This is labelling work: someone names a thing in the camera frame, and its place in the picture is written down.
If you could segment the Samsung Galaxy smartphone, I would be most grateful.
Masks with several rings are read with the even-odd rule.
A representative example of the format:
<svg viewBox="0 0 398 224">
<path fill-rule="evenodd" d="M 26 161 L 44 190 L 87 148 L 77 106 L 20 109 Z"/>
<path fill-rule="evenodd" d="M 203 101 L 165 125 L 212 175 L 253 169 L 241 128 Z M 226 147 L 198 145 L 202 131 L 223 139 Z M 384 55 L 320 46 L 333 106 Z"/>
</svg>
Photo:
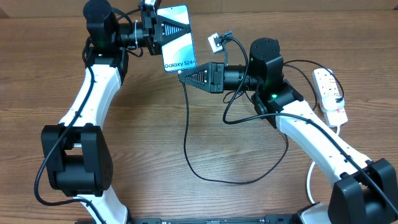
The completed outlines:
<svg viewBox="0 0 398 224">
<path fill-rule="evenodd" d="M 184 4 L 160 8 L 157 10 L 157 15 L 164 16 L 183 24 L 190 24 L 189 10 Z M 196 67 L 197 60 L 192 31 L 191 33 L 185 34 L 168 44 L 161 45 L 161 47 L 164 70 L 166 72 L 177 72 Z"/>
</svg>

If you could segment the white power strip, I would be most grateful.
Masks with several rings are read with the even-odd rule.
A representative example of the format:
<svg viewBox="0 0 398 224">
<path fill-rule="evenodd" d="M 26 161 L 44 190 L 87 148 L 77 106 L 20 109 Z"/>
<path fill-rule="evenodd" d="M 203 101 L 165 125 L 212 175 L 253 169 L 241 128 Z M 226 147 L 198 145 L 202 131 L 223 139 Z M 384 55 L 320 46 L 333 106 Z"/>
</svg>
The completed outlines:
<svg viewBox="0 0 398 224">
<path fill-rule="evenodd" d="M 327 95 L 340 95 L 335 78 L 324 68 L 318 68 L 313 71 L 312 78 L 318 95 L 318 100 Z M 345 107 L 336 111 L 324 113 L 325 121 L 329 127 L 338 127 L 348 121 Z"/>
</svg>

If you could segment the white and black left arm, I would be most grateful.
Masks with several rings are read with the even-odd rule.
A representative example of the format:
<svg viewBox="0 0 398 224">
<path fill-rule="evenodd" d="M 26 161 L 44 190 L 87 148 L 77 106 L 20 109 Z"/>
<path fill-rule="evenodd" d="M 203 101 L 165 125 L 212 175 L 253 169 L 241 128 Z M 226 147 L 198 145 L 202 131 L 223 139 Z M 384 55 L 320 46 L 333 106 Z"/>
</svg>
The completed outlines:
<svg viewBox="0 0 398 224">
<path fill-rule="evenodd" d="M 112 188 L 113 161 L 104 135 L 104 120 L 128 70 L 129 56 L 144 49 L 161 55 L 166 72 L 196 65 L 188 7 L 162 7 L 141 1 L 141 18 L 107 1 L 89 1 L 83 8 L 89 37 L 82 51 L 85 79 L 74 103 L 56 125 L 44 126 L 41 143 L 51 188 L 63 192 L 66 203 L 81 203 L 94 223 L 132 223 L 127 206 Z"/>
</svg>

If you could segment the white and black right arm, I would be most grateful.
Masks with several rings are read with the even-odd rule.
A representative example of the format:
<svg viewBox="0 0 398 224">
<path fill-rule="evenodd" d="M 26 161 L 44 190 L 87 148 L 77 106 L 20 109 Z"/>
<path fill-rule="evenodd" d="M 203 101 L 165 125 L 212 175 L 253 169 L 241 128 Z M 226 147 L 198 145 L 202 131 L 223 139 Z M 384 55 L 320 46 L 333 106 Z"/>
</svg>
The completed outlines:
<svg viewBox="0 0 398 224">
<path fill-rule="evenodd" d="M 313 203 L 289 223 L 392 223 L 397 220 L 397 176 L 385 159 L 372 161 L 344 142 L 284 78 L 278 41 L 255 40 L 244 65 L 209 62 L 178 78 L 209 93 L 252 91 L 257 117 L 294 140 L 332 186 L 330 202 Z"/>
</svg>

